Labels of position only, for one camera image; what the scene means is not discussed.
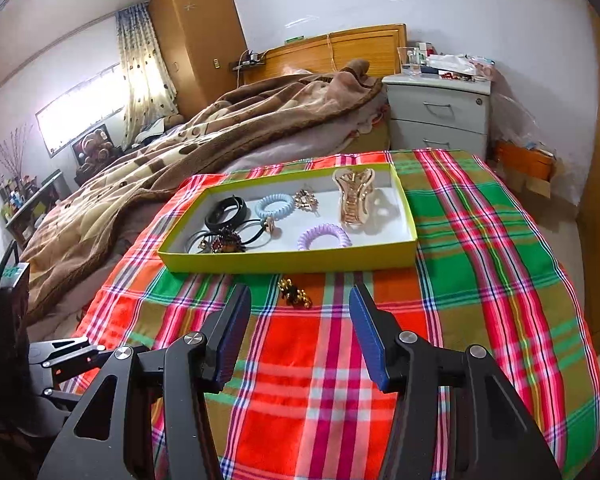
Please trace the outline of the cluttered low shelf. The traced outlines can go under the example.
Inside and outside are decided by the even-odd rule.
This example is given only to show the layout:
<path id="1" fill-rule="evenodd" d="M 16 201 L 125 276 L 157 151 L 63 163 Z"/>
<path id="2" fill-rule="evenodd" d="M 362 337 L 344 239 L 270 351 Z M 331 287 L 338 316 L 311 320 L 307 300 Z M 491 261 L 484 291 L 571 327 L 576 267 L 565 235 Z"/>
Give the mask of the cluttered low shelf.
<path id="1" fill-rule="evenodd" d="M 64 174 L 57 169 L 41 183 L 35 178 L 18 188 L 14 180 L 0 182 L 0 215 L 5 229 L 23 249 L 48 214 L 69 194 Z"/>

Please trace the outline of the clear glass cup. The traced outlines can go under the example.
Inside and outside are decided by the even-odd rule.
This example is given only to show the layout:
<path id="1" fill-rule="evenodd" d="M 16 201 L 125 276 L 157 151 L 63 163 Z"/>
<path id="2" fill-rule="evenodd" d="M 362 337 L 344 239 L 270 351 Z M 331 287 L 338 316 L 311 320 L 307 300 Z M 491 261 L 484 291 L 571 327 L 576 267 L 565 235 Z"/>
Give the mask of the clear glass cup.
<path id="1" fill-rule="evenodd" d="M 408 76 L 419 76 L 422 73 L 420 52 L 418 47 L 397 47 L 401 73 Z"/>

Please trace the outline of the dotted window curtain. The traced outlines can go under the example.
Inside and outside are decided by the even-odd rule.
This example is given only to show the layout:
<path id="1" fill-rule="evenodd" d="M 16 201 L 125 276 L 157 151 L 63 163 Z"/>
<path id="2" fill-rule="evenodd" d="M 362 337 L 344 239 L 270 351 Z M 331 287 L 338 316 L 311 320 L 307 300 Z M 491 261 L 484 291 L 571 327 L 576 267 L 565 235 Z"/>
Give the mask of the dotted window curtain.
<path id="1" fill-rule="evenodd" d="M 129 148 L 156 120 L 178 114 L 178 92 L 162 57 L 148 4 L 118 11 L 116 26 L 125 84 L 122 146 Z"/>

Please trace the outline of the grey bedside drawer cabinet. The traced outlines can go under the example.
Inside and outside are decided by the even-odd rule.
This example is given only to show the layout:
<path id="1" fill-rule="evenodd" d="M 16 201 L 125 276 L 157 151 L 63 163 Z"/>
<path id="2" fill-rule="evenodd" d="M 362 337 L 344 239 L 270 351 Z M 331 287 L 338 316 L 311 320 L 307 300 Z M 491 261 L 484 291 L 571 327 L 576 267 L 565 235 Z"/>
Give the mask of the grey bedside drawer cabinet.
<path id="1" fill-rule="evenodd" d="M 439 76 L 382 78 L 390 106 L 394 150 L 441 148 L 486 157 L 489 139 L 489 81 Z"/>

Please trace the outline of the rose gold hair claw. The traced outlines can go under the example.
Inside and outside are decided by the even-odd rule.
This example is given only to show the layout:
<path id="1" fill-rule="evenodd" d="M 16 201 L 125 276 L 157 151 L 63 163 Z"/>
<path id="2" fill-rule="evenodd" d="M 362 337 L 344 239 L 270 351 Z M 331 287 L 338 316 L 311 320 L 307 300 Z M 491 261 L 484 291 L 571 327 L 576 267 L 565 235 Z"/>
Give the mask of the rose gold hair claw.
<path id="1" fill-rule="evenodd" d="M 362 228 L 370 218 L 375 177 L 373 168 L 340 168 L 332 174 L 332 180 L 340 193 L 339 220 L 347 228 Z"/>

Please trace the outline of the orange cardboard box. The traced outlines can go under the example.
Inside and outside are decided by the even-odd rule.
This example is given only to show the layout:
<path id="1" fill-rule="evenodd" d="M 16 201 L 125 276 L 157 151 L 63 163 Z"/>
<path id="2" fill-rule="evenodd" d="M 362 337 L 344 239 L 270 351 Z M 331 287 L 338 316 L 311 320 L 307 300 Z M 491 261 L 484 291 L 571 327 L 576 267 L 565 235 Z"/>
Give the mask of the orange cardboard box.
<path id="1" fill-rule="evenodd" d="M 496 169 L 506 185 L 516 193 L 531 192 L 544 198 L 552 197 L 556 158 L 541 150 L 521 148 L 512 142 L 495 143 Z"/>

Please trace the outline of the teddy bear picture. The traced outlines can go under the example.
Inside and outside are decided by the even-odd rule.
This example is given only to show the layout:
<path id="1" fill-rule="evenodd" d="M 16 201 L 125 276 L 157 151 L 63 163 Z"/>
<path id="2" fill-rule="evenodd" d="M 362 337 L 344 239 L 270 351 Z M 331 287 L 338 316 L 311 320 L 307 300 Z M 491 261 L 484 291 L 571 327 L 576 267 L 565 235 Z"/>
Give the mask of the teddy bear picture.
<path id="1" fill-rule="evenodd" d="M 71 144 L 71 148 L 78 164 L 74 180 L 79 186 L 90 180 L 119 156 L 119 150 L 112 142 L 105 124 L 84 133 Z"/>

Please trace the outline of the black wrist band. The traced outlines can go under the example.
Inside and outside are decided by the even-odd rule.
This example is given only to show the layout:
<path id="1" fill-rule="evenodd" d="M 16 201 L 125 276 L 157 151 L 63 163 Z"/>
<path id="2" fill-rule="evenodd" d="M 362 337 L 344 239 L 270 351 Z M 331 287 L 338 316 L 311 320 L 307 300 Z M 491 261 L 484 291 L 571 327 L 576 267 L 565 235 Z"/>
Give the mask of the black wrist band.
<path id="1" fill-rule="evenodd" d="M 214 204 L 204 217 L 204 225 L 212 233 L 234 230 L 247 219 L 248 212 L 246 202 L 232 195 Z"/>

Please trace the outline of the wooden headboard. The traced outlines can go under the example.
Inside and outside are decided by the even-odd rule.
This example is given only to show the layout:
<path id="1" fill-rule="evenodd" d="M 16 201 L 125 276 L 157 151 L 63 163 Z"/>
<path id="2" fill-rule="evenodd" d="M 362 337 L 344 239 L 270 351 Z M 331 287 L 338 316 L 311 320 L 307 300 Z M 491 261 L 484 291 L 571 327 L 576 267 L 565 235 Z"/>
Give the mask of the wooden headboard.
<path id="1" fill-rule="evenodd" d="M 240 70 L 243 84 L 291 74 L 298 70 L 327 74 L 356 58 L 370 63 L 372 77 L 396 74 L 400 68 L 398 49 L 407 44 L 405 24 L 376 25 L 329 32 L 267 50 L 262 63 Z"/>

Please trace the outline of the black hair tie teal bead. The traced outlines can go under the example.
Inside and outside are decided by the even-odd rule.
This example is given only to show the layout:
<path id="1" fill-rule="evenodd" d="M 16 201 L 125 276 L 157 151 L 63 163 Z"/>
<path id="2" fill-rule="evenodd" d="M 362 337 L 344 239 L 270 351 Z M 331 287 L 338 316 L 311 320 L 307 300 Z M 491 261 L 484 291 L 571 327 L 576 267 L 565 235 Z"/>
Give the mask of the black hair tie teal bead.
<path id="1" fill-rule="evenodd" d="M 263 219 L 255 218 L 242 222 L 234 230 L 212 233 L 209 230 L 192 234 L 184 244 L 186 254 L 198 254 L 198 244 L 204 237 L 214 237 L 213 252 L 208 254 L 234 254 L 245 252 L 253 243 L 265 235 L 272 235 L 276 229 L 272 216 Z"/>

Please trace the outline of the plaid colourful bed cloth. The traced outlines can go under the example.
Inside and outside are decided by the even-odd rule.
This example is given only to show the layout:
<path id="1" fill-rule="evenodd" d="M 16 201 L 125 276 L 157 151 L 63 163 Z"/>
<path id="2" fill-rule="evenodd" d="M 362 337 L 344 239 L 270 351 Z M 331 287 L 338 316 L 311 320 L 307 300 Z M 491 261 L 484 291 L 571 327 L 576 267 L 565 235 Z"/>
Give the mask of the plaid colourful bed cloth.
<path id="1" fill-rule="evenodd" d="M 414 266 L 367 272 L 381 309 L 436 346 L 486 347 L 574 478 L 600 443 L 600 366 L 576 291 L 530 214 L 474 156 L 375 152 L 415 220 Z M 162 348 L 201 326 L 229 276 L 173 274 L 158 249 L 204 188 L 186 179 L 97 292 L 76 330 L 95 344 Z M 297 274 L 295 309 L 275 274 L 249 275 L 251 316 L 234 375 L 207 406 L 227 479 L 373 479 L 396 399 L 368 377 L 349 318 L 351 273 Z"/>

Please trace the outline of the grey hair tie gold charm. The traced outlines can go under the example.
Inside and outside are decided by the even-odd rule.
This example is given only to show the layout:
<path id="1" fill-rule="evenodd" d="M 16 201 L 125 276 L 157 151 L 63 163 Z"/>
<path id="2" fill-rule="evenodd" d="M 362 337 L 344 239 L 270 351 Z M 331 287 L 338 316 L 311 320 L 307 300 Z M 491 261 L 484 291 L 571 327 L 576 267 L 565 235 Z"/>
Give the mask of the grey hair tie gold charm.
<path id="1" fill-rule="evenodd" d="M 198 254 L 213 252 L 214 237 L 204 237 L 198 244 Z"/>

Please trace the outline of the yellow-green shallow box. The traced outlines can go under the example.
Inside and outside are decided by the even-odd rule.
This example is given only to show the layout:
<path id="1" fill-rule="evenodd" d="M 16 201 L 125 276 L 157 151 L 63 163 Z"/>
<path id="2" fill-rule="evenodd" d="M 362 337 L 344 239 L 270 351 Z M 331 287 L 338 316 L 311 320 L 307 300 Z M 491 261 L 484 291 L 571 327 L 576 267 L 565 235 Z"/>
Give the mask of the yellow-green shallow box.
<path id="1" fill-rule="evenodd" d="M 370 204 L 370 220 L 362 228 L 347 228 L 352 246 L 342 248 L 334 240 L 320 238 L 308 250 L 298 248 L 307 229 L 338 222 L 338 196 L 332 174 L 320 168 L 284 172 L 249 180 L 224 182 L 202 188 L 158 248 L 158 256 L 173 273 L 270 274 L 329 273 L 409 268 L 416 259 L 416 226 L 396 168 L 390 164 L 364 164 L 357 170 L 376 171 Z M 317 199 L 317 213 L 293 212 L 276 223 L 272 240 L 257 242 L 238 254 L 214 256 L 190 249 L 186 240 L 204 224 L 213 203 L 233 195 L 248 207 L 267 192 L 298 191 L 309 185 Z"/>

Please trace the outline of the rhinestone hair clip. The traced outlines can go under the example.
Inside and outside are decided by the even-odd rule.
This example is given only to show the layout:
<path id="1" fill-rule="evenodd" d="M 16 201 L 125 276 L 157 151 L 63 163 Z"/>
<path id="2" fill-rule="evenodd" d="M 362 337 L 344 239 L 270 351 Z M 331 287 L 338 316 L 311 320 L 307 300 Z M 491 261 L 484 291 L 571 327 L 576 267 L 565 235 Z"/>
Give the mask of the rhinestone hair clip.
<path id="1" fill-rule="evenodd" d="M 318 216 L 318 199 L 310 188 L 300 188 L 292 198 L 297 209 Z"/>

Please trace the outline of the tall wooden wardrobe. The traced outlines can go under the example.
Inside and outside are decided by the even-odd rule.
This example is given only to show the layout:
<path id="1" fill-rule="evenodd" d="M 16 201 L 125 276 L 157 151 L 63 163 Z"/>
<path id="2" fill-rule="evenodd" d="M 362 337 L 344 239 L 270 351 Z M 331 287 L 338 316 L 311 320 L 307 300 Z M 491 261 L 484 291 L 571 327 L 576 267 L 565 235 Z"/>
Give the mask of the tall wooden wardrobe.
<path id="1" fill-rule="evenodd" d="M 233 67 L 247 45 L 234 0 L 150 0 L 148 11 L 181 115 L 236 88 Z"/>

